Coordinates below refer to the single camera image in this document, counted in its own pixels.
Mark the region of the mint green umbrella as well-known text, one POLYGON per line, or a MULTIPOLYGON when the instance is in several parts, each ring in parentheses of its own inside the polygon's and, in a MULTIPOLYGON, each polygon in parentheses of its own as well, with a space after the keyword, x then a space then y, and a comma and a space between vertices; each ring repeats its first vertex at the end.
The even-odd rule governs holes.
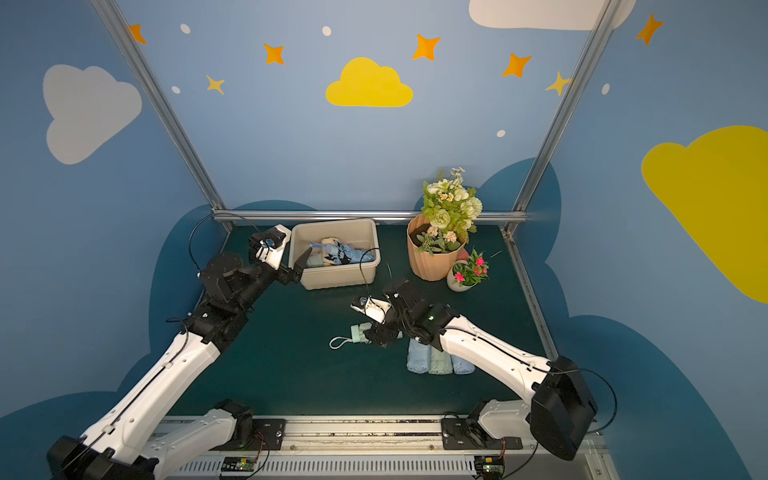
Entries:
POLYGON ((318 243, 310 244, 311 252, 307 259, 308 268, 320 268, 328 265, 325 246, 318 243))

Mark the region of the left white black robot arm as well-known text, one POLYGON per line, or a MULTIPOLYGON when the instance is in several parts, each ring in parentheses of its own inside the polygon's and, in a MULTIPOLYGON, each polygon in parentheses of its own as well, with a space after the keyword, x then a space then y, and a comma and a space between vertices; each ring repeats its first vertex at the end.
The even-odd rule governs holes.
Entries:
POLYGON ((150 441, 171 407, 208 366, 228 349, 255 301, 274 282, 299 282, 311 252, 292 267, 283 248, 261 245, 250 265, 239 255, 214 256, 199 274, 205 295, 181 320, 181 331, 161 358, 108 413, 79 438, 60 437, 46 455, 54 479, 165 479, 202 453, 249 432, 248 409, 227 405, 150 441))

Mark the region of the green umbrella with black strap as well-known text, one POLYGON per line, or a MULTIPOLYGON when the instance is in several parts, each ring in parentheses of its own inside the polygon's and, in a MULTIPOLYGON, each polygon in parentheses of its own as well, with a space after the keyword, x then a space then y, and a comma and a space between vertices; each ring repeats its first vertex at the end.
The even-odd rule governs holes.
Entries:
POLYGON ((370 344, 371 341, 366 336, 366 333, 371 327, 372 324, 370 322, 352 325, 348 336, 336 336, 328 342, 328 346, 331 350, 338 350, 347 344, 370 344))

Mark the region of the beige striped umbrella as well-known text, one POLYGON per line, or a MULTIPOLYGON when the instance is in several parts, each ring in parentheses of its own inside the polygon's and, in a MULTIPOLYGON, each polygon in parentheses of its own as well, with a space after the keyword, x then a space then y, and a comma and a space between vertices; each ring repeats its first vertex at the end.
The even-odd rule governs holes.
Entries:
POLYGON ((325 246, 326 259, 328 260, 327 266, 343 264, 344 251, 338 238, 324 238, 321 240, 321 244, 325 246))

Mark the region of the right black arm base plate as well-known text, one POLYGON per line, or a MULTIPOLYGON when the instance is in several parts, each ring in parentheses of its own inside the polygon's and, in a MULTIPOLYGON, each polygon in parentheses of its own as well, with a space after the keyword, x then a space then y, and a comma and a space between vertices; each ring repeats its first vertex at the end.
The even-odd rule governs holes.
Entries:
POLYGON ((494 439, 479 423, 457 415, 445 415, 440 420, 441 439, 444 450, 522 450, 519 437, 494 439))

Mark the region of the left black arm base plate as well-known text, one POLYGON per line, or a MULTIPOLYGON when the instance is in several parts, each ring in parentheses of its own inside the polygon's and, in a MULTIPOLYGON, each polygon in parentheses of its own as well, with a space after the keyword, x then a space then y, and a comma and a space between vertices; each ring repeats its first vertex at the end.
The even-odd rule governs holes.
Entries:
POLYGON ((250 418, 238 420, 232 438, 218 450, 280 450, 286 420, 280 418, 250 418))

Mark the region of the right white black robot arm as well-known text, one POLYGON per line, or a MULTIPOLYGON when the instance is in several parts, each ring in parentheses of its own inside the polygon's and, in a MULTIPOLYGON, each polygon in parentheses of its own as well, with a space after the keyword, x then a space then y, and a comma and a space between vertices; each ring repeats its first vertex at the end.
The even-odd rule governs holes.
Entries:
POLYGON ((528 430, 555 457, 573 460, 598 404, 582 370, 570 359, 554 360, 514 347, 474 325, 450 305, 424 299, 399 279, 384 297, 358 295, 351 308, 371 320, 369 342, 385 346, 399 335, 468 361, 511 389, 518 401, 489 400, 471 415, 493 439, 521 437, 528 430))

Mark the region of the light blue umbrella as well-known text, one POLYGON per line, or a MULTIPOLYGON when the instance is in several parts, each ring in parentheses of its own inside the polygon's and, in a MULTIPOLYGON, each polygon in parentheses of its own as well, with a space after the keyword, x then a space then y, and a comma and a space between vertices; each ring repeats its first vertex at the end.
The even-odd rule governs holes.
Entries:
POLYGON ((342 244, 344 258, 342 265, 370 263, 376 259, 375 249, 357 249, 349 244, 342 244))

